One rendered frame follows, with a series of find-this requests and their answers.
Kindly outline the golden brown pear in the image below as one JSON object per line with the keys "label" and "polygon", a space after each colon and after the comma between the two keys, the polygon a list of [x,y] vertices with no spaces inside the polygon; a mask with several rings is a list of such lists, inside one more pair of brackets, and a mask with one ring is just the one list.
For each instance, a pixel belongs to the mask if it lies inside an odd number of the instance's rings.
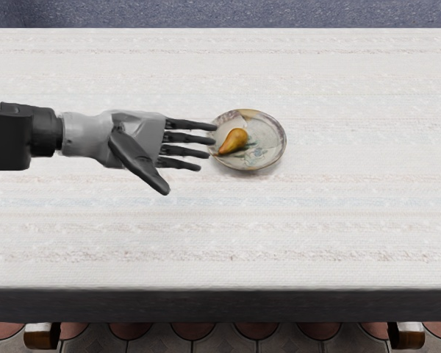
{"label": "golden brown pear", "polygon": [[227,155],[243,149],[248,142],[248,133],[242,128],[232,129],[218,149],[219,155]]}

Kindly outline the patterned ceramic plate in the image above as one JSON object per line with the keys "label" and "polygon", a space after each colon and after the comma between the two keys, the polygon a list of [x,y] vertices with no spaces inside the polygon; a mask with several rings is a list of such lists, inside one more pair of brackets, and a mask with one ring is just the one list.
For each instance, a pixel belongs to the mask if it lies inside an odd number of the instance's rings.
{"label": "patterned ceramic plate", "polygon": [[[207,136],[215,140],[209,147],[214,160],[237,171],[256,171],[276,163],[283,155],[287,136],[283,126],[260,110],[236,109],[219,115],[212,123],[217,129]],[[219,148],[233,129],[243,129],[248,140],[237,151],[220,155]]]}

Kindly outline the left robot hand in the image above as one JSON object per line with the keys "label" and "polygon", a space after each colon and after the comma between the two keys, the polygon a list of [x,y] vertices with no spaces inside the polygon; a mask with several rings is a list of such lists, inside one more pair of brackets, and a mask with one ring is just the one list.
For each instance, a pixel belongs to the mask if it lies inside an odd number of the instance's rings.
{"label": "left robot hand", "polygon": [[61,113],[63,125],[61,155],[86,157],[105,168],[125,168],[158,193],[170,193],[160,168],[200,171],[201,166],[180,157],[207,159],[209,154],[182,147],[183,143],[215,144],[212,138],[190,135],[187,130],[214,132],[217,127],[199,121],[175,119],[160,113],[107,110],[99,115]]}

